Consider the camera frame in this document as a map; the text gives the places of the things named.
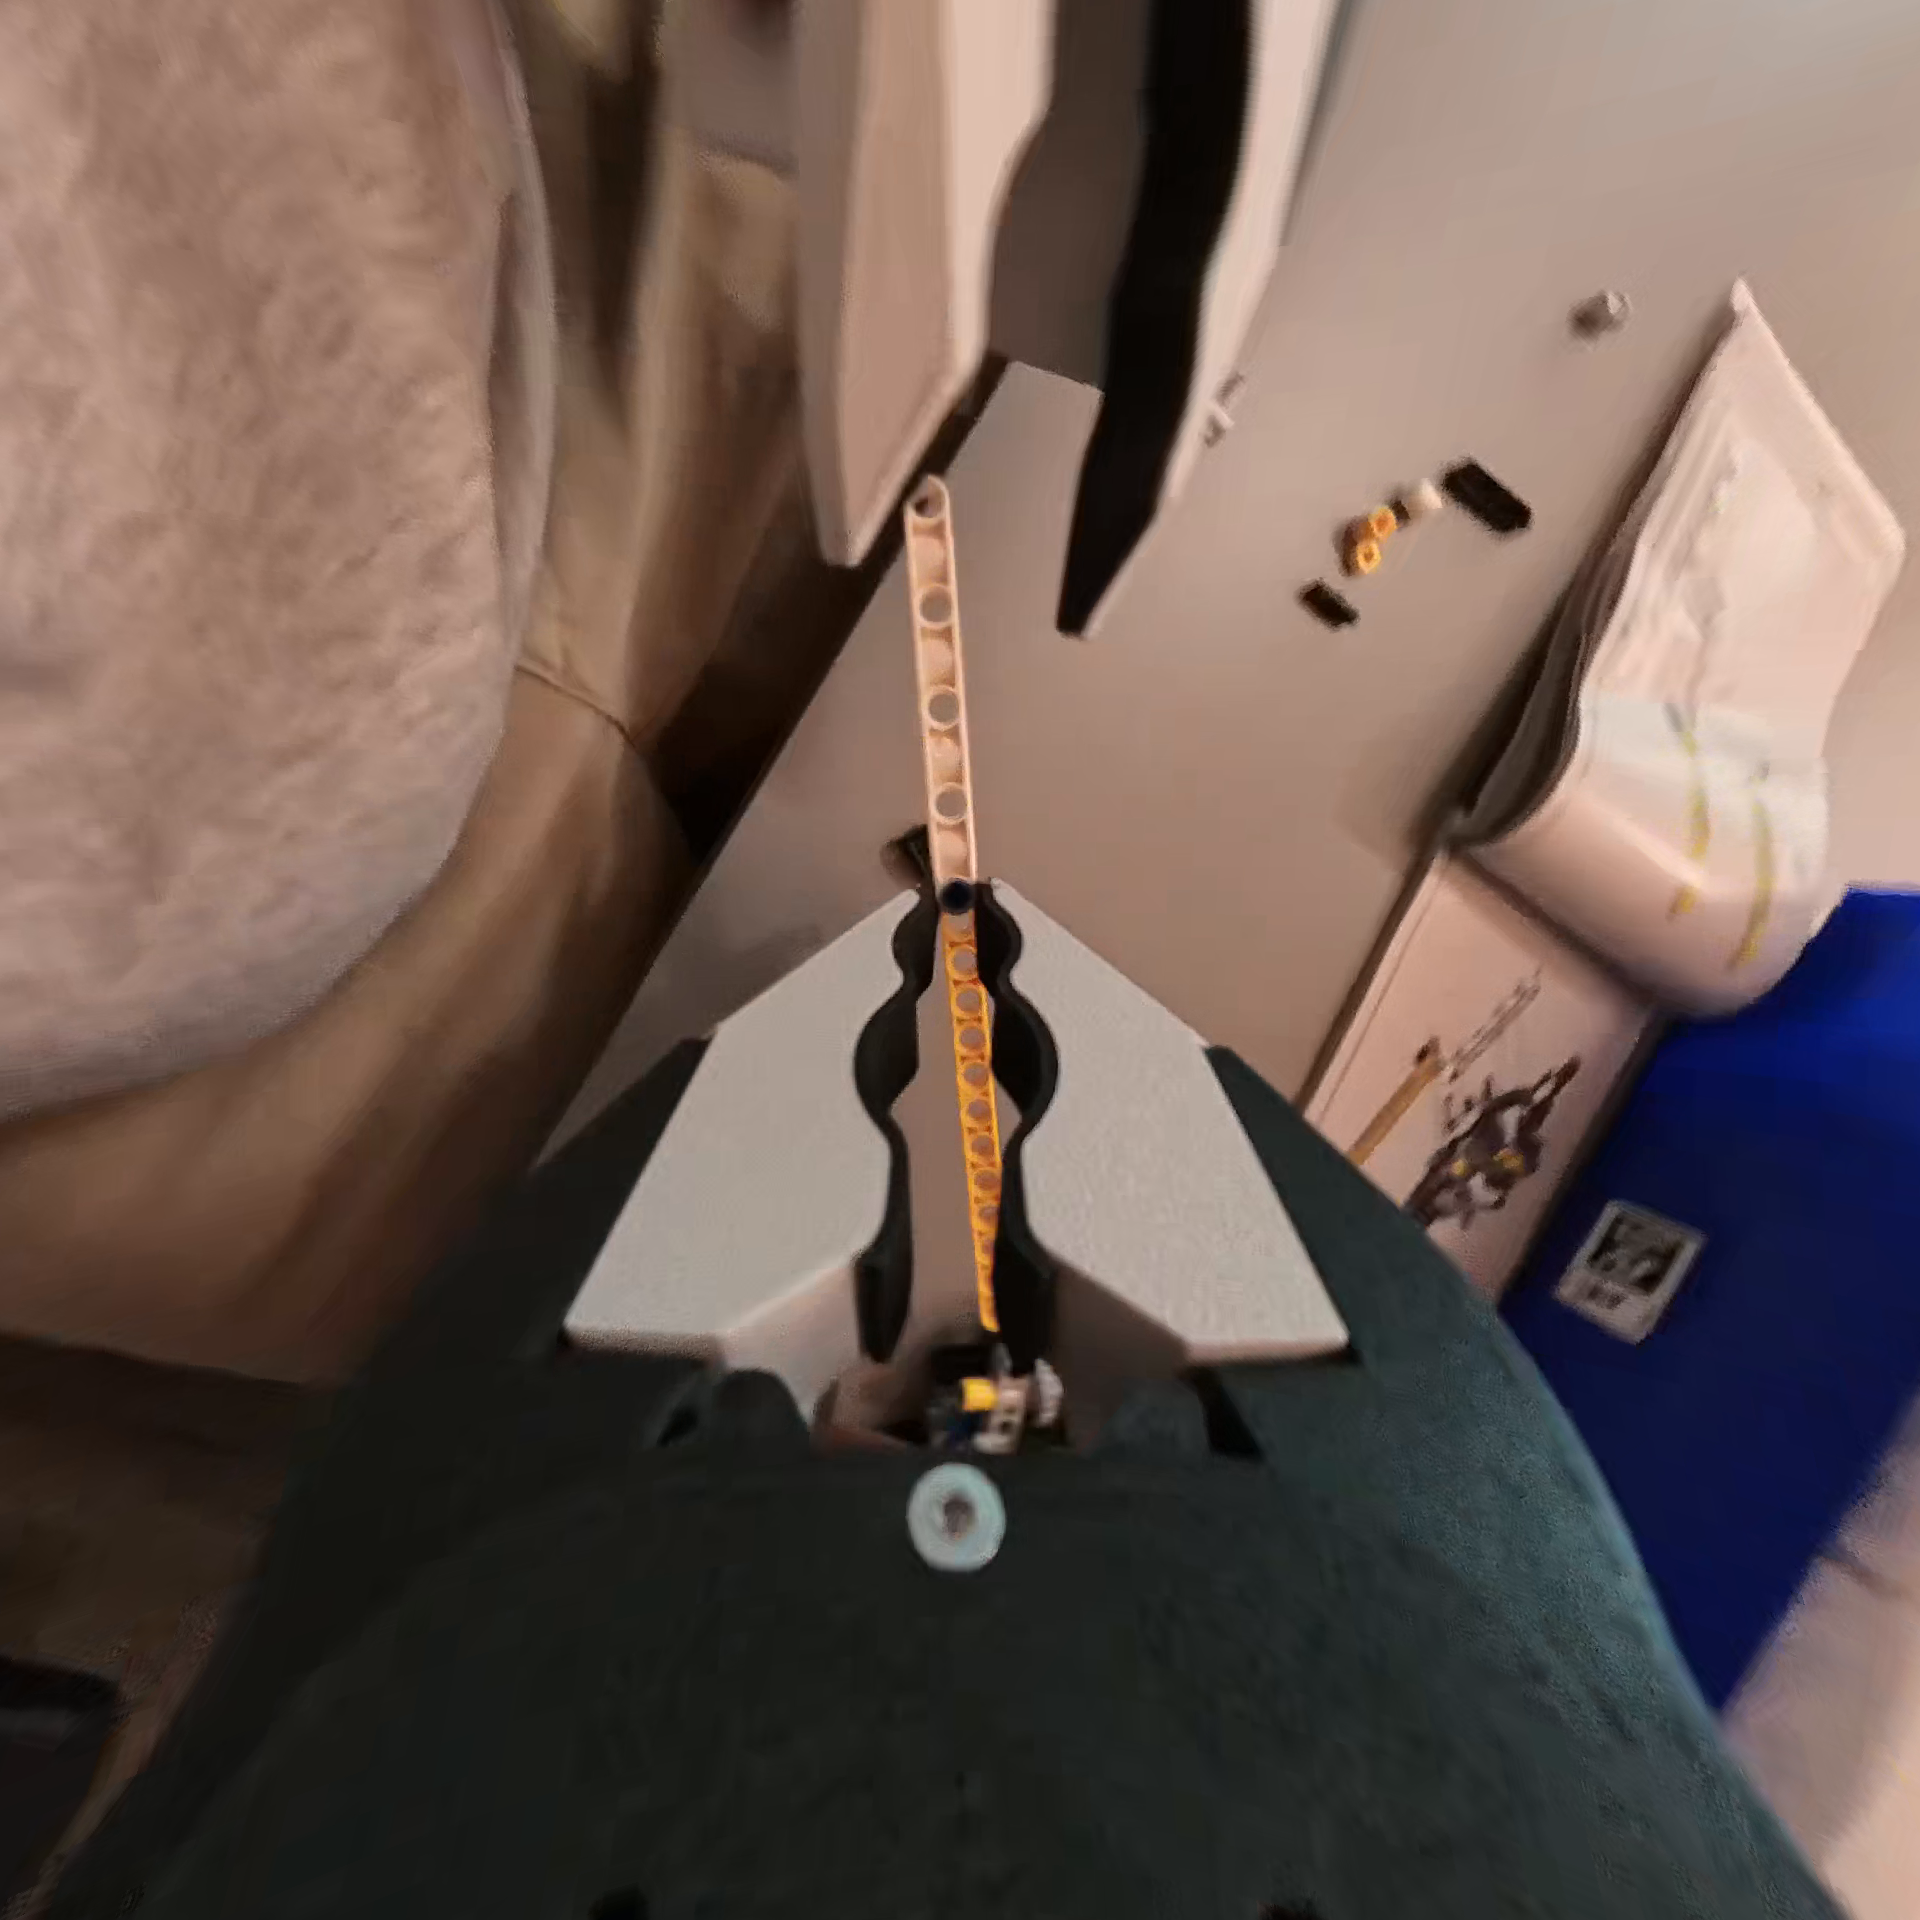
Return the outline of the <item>printed instruction sheet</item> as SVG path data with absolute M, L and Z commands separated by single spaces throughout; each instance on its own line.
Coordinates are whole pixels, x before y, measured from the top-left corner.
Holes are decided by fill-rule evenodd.
M 1651 1025 L 1645 996 L 1442 855 L 1405 899 L 1303 1113 L 1493 1300 Z

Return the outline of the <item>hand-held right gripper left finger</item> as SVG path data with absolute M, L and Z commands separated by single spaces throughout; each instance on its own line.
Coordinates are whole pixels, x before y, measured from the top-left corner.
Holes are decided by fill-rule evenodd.
M 896 1115 L 941 906 L 901 891 L 703 1035 L 568 1307 L 585 1354 L 778 1376 L 803 1412 L 962 1324 L 959 1231 L 917 1240 Z

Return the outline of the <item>white tag with black print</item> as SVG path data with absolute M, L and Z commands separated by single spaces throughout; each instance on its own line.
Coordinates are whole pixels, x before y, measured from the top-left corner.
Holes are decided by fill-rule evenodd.
M 1553 1299 L 1610 1338 L 1640 1347 L 1665 1321 L 1706 1247 L 1707 1237 L 1697 1228 L 1610 1201 Z

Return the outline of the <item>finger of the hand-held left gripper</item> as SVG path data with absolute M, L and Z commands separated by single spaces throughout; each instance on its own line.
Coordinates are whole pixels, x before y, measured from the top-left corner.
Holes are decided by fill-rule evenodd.
M 1055 627 L 1089 640 L 1231 426 L 1338 50 L 1336 2 L 1048 8 L 993 351 L 1098 396 Z
M 851 570 L 987 353 L 1055 5 L 800 2 L 792 20 L 808 490 L 824 559 Z

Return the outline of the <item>folded instruction booklet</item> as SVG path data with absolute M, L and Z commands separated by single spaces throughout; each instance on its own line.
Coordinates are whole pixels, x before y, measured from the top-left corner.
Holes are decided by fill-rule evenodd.
M 1904 559 L 1737 279 L 1451 849 L 1669 1011 L 1761 999 L 1833 907 L 1829 732 Z

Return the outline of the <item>white lego beam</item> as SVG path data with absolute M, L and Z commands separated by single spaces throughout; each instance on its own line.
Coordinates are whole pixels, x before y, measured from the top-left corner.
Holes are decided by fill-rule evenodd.
M 917 669 L 928 871 L 942 900 L 979 877 L 970 700 L 959 609 L 953 506 L 928 473 L 904 506 L 904 560 Z

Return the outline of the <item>blue plastic bin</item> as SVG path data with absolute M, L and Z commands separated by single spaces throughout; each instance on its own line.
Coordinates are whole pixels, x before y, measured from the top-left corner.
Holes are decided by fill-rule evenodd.
M 1610 1201 L 1707 1237 L 1640 1347 L 1553 1299 Z M 1917 1402 L 1917 891 L 1848 895 L 1763 999 L 1666 1027 L 1502 1316 L 1725 1707 Z

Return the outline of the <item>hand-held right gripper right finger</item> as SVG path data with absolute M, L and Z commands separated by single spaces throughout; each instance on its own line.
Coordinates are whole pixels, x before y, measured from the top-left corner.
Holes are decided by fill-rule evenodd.
M 1145 1386 L 1351 1351 L 1208 1040 L 1013 885 L 977 895 L 1001 1151 L 994 1287 L 1071 1420 Z

